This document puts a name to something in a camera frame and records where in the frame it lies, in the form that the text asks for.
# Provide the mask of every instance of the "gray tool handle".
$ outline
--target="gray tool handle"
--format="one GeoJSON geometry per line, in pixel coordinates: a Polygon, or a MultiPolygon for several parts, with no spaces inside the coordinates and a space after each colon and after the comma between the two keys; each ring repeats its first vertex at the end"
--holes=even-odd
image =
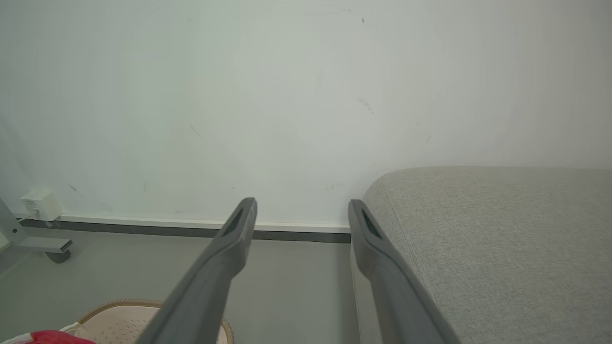
{"type": "Polygon", "coordinates": [[[257,202],[245,198],[163,303],[138,344],[214,344],[230,281],[251,244],[257,202]]]}
{"type": "Polygon", "coordinates": [[[459,343],[363,201],[351,200],[348,218],[357,266],[372,286],[383,342],[459,343]]]}

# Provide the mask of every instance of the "electrical cord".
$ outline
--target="electrical cord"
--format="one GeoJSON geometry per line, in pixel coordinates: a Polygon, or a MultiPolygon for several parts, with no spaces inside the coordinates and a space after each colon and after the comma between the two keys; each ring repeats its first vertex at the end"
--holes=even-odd
{"type": "Polygon", "coordinates": [[[21,221],[23,221],[23,220],[27,220],[27,219],[29,219],[29,218],[31,218],[31,217],[33,217],[33,216],[38,215],[38,214],[40,214],[40,211],[36,211],[36,214],[29,214],[28,216],[24,217],[23,219],[19,219],[19,220],[17,220],[17,222],[21,222],[21,221]]]}

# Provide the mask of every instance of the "gray floor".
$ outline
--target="gray floor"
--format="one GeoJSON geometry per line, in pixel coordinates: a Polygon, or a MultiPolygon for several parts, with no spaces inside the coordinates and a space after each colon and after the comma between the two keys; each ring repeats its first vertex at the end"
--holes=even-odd
{"type": "MultiPolygon", "coordinates": [[[[54,264],[36,253],[13,264],[16,252],[0,253],[0,342],[59,329],[115,299],[163,300],[211,241],[35,231],[72,238],[72,257],[54,264]]],[[[225,318],[236,343],[358,343],[349,244],[252,241],[225,318]]]]}

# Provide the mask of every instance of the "basket rim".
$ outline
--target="basket rim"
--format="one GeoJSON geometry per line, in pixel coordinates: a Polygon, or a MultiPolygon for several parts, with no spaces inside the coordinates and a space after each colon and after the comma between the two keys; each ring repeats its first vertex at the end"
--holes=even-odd
{"type": "MultiPolygon", "coordinates": [[[[86,316],[82,317],[78,322],[83,325],[85,322],[93,318],[94,316],[102,313],[107,309],[111,309],[113,307],[119,306],[138,306],[138,307],[152,307],[152,308],[161,308],[163,301],[154,300],[154,299],[120,299],[116,301],[111,301],[97,309],[89,312],[86,316]]],[[[221,319],[221,327],[225,331],[225,336],[228,339],[229,344],[234,344],[234,331],[231,329],[230,323],[227,319],[221,319]]]]}

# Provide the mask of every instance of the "red cloth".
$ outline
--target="red cloth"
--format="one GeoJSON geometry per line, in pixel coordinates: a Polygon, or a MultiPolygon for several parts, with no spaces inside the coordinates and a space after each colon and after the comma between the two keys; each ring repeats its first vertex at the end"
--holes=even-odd
{"type": "Polygon", "coordinates": [[[56,330],[31,332],[33,344],[95,344],[94,342],[75,337],[56,330]]]}

